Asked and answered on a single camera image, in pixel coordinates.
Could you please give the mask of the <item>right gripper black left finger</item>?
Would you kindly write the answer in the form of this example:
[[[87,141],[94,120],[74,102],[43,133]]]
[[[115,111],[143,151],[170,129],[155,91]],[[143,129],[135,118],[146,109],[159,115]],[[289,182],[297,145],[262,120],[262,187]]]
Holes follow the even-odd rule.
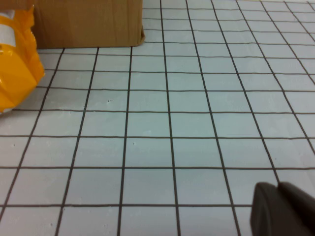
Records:
[[[255,185],[250,224],[253,236],[311,236],[278,185]]]

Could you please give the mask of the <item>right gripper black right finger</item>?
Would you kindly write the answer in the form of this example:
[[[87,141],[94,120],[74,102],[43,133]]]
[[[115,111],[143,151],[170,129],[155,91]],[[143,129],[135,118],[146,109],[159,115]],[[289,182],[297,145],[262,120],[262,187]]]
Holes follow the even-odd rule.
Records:
[[[297,186],[289,182],[281,182],[278,190],[294,209],[300,225],[304,225],[312,236],[315,235],[315,199]]]

